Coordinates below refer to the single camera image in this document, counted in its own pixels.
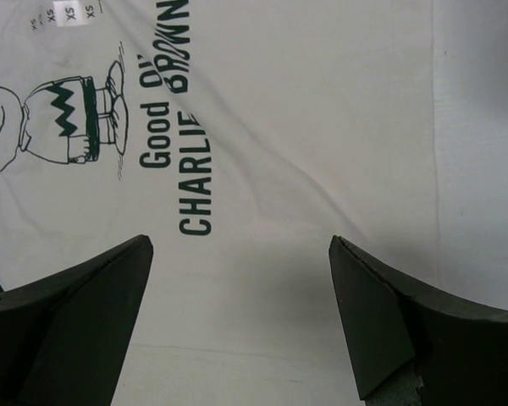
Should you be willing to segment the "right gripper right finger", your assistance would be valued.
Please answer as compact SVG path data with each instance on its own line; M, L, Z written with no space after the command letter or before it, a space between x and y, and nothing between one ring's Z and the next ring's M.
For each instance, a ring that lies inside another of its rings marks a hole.
M508 405L508 310L449 294L335 236L334 293L367 405Z

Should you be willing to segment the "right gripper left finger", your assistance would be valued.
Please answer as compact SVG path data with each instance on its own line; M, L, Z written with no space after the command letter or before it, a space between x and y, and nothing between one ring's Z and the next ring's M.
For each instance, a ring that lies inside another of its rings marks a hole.
M138 235L33 283L0 285L0 405L109 405L145 293Z

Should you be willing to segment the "white green raglan t shirt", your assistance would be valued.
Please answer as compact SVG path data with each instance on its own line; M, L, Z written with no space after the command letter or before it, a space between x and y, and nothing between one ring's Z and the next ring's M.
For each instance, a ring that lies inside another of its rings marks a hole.
M343 236L437 278L429 1L0 1L0 283L137 234L117 405L357 405Z

